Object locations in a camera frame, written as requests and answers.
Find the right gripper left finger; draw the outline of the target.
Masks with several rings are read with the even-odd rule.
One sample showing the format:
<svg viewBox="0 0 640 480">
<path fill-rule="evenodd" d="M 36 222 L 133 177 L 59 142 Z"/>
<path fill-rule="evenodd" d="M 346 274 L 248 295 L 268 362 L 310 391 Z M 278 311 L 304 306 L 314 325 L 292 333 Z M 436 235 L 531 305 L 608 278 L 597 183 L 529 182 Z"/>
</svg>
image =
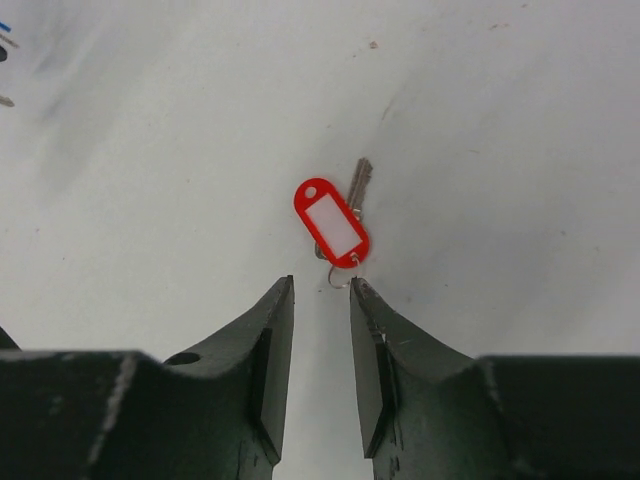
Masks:
<svg viewBox="0 0 640 480">
<path fill-rule="evenodd" d="M 269 479 L 282 457 L 294 281 L 158 361 L 1 338 L 5 479 Z"/>
</svg>

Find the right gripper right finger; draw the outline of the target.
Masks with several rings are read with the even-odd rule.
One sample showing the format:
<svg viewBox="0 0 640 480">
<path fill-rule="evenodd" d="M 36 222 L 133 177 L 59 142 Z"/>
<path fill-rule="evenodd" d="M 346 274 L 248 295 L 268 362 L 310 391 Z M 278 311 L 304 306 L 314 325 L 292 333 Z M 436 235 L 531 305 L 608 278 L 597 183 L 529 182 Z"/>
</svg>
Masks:
<svg viewBox="0 0 640 480">
<path fill-rule="evenodd" d="M 361 278 L 350 324 L 364 455 L 377 479 L 635 479 L 639 360 L 468 357 Z"/>
</svg>

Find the red key tag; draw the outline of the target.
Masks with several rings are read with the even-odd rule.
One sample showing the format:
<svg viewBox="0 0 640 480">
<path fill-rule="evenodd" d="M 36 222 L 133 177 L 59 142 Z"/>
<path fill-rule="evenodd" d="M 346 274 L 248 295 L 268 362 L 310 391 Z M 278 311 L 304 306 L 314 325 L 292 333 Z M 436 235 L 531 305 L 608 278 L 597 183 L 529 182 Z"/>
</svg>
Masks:
<svg viewBox="0 0 640 480">
<path fill-rule="evenodd" d="M 333 183 L 320 177 L 305 180 L 294 194 L 293 206 L 333 267 L 354 269 L 365 261 L 370 236 Z"/>
</svg>

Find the silver key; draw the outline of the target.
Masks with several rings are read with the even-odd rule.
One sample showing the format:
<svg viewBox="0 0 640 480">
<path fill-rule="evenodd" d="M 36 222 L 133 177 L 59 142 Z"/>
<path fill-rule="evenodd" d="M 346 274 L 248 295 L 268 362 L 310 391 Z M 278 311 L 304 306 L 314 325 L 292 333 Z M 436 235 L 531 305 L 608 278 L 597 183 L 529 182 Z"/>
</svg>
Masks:
<svg viewBox="0 0 640 480">
<path fill-rule="evenodd" d="M 368 158 L 362 157 L 358 160 L 356 169 L 351 179 L 349 192 L 347 195 L 346 203 L 350 207 L 355 217 L 362 223 L 363 219 L 363 202 L 366 195 L 367 186 L 371 180 L 373 166 Z M 318 243 L 314 244 L 314 254 L 316 258 L 320 260 L 327 260 L 326 256 L 322 252 Z M 335 285 L 332 283 L 332 274 L 334 267 L 330 267 L 327 281 L 329 285 L 334 289 L 344 289 L 349 286 L 350 281 L 347 281 L 341 285 Z"/>
</svg>

